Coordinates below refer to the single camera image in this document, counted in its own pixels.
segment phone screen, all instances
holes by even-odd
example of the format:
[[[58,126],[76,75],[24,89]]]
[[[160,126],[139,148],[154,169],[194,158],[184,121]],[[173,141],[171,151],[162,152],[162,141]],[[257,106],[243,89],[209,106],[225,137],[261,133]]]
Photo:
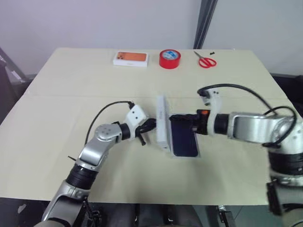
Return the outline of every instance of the phone screen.
[[[174,155],[179,157],[197,157],[199,151],[191,123],[184,121],[172,121],[170,123]]]

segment orange phone box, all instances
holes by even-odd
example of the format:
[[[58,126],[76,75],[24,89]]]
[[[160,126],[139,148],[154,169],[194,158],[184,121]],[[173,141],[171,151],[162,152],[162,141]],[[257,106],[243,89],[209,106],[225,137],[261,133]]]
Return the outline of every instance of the orange phone box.
[[[123,52],[115,54],[113,64],[123,66],[147,67],[148,53]]]

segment red tape roll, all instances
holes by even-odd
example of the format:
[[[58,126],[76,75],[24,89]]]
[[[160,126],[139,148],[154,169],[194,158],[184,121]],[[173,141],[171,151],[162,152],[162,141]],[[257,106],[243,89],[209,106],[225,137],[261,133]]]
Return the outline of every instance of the red tape roll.
[[[181,54],[178,51],[167,49],[161,51],[159,65],[165,69],[174,69],[180,63]]]

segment white wall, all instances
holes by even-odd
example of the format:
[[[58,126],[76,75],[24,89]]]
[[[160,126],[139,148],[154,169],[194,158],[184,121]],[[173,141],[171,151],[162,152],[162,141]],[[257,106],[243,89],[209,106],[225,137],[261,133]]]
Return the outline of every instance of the white wall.
[[[188,49],[201,0],[1,0],[0,47],[25,74],[57,47]]]
[[[302,0],[218,0],[203,49],[251,49],[268,71],[303,74]]]

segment table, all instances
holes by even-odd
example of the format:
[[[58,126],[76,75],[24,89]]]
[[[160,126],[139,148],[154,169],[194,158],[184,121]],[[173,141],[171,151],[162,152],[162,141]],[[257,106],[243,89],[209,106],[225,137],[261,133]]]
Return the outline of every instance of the table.
[[[74,165],[67,156],[78,156],[93,117],[113,101],[132,100],[155,117],[156,96],[165,94],[172,113],[194,113],[205,108],[198,88],[236,83],[273,106],[292,106],[251,51],[214,50],[217,67],[203,69],[192,50],[179,50],[181,63],[174,70],[158,65],[160,50],[139,50],[150,53],[147,68],[113,66],[116,51],[59,48],[53,53],[0,126],[0,197],[51,200]],[[208,56],[212,50],[198,52]],[[220,90],[222,113],[266,111],[245,91]],[[95,127],[122,121],[127,111],[127,105],[112,106]],[[91,202],[267,204],[268,160],[260,145],[199,135],[200,158],[172,158],[156,145],[155,131],[145,137],[144,147],[133,140],[110,150]]]

